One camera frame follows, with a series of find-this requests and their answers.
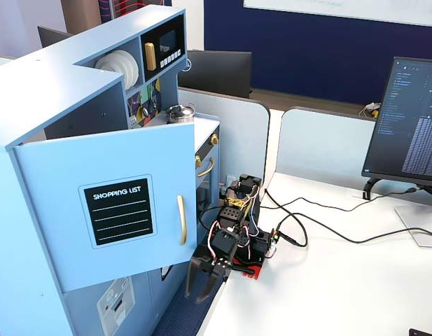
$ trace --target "oven knob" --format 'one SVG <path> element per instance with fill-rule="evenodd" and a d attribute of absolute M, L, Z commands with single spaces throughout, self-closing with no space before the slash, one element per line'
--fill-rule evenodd
<path fill-rule="evenodd" d="M 202 160 L 199 155 L 195 156 L 195 168 L 200 168 L 202 166 Z"/>
<path fill-rule="evenodd" d="M 211 141 L 210 141 L 210 144 L 211 144 L 212 146 L 218 145 L 218 137 L 217 137 L 217 134 L 216 134 L 216 133 L 214 133 L 213 135 L 211 135 Z"/>

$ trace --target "gray partition panel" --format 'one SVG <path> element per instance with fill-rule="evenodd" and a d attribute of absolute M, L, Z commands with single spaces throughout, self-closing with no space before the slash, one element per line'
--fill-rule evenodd
<path fill-rule="evenodd" d="M 227 176 L 238 179 L 241 174 L 264 180 L 270 124 L 270 110 L 265 105 L 183 88 L 179 90 L 179 103 L 193 103 L 198 113 L 220 119 L 221 183 L 226 182 Z"/>
<path fill-rule="evenodd" d="M 283 115 L 276 172 L 362 190 L 363 162 L 375 126 L 373 119 L 321 110 L 291 109 Z M 410 183 L 380 181 L 374 193 L 405 191 Z M 425 192 L 401 198 L 432 204 Z"/>

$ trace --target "oven door handle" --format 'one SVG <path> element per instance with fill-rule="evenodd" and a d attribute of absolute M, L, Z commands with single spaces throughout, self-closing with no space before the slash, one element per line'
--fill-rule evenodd
<path fill-rule="evenodd" d="M 209 161 L 210 161 L 210 163 L 211 163 L 211 166 L 210 166 L 207 170 L 202 171 L 201 173 L 199 173 L 199 174 L 197 175 L 197 177 L 205 176 L 205 175 L 208 174 L 211 170 L 213 170 L 213 168 L 214 168 L 214 159 L 211 157 L 211 158 L 209 159 Z"/>
<path fill-rule="evenodd" d="M 186 226 L 185 202 L 183 200 L 183 196 L 181 195 L 178 195 L 176 197 L 176 201 L 179 204 L 180 222 L 181 222 L 180 245 L 184 245 L 186 243 L 186 236 L 188 235 L 188 228 Z"/>

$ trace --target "white plate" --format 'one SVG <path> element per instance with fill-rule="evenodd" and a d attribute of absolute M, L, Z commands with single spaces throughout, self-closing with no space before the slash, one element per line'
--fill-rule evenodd
<path fill-rule="evenodd" d="M 114 52 L 112 52 L 111 54 L 108 54 L 105 57 L 105 60 L 112 65 L 117 64 L 122 69 L 123 72 L 121 73 L 124 74 L 125 89 L 126 90 L 130 89 L 130 87 L 132 86 L 133 78 L 130 76 L 131 71 L 125 66 L 125 63 L 127 64 L 125 58 L 119 54 L 115 54 Z"/>
<path fill-rule="evenodd" d="M 96 68 L 96 69 L 100 69 L 100 68 L 102 67 L 102 64 L 103 64 L 105 61 L 106 61 L 106 55 L 103 56 L 103 57 L 101 57 L 101 58 L 99 58 L 99 59 L 97 60 L 97 63 L 96 63 L 96 65 L 95 65 L 95 68 Z"/>
<path fill-rule="evenodd" d="M 112 71 L 112 72 L 117 72 L 118 74 L 123 74 L 123 70 L 120 67 L 120 65 L 116 64 L 115 62 L 108 62 L 106 60 L 104 60 L 99 65 L 99 68 L 96 68 L 96 69 L 105 70 L 105 71 Z"/>
<path fill-rule="evenodd" d="M 133 68 L 130 61 L 125 56 L 117 52 L 112 52 L 110 54 L 110 60 L 114 60 L 115 62 L 118 62 L 123 66 L 123 68 L 125 69 L 125 73 L 127 74 L 127 85 L 125 86 L 125 89 L 130 89 L 133 86 L 132 83 L 134 77 Z"/>
<path fill-rule="evenodd" d="M 139 77 L 139 68 L 138 68 L 138 64 L 137 64 L 137 61 L 135 60 L 135 58 L 129 52 L 127 52 L 125 50 L 115 50 L 115 51 L 113 51 L 113 53 L 122 55 L 127 60 L 129 60 L 130 64 L 132 65 L 132 70 L 133 70 L 132 86 L 135 85 L 137 83 L 137 80 Z"/>

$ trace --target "chalkboard label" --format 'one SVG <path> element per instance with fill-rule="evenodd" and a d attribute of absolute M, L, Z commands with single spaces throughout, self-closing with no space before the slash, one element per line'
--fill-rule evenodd
<path fill-rule="evenodd" d="M 153 233 L 147 178 L 83 188 L 95 244 Z"/>

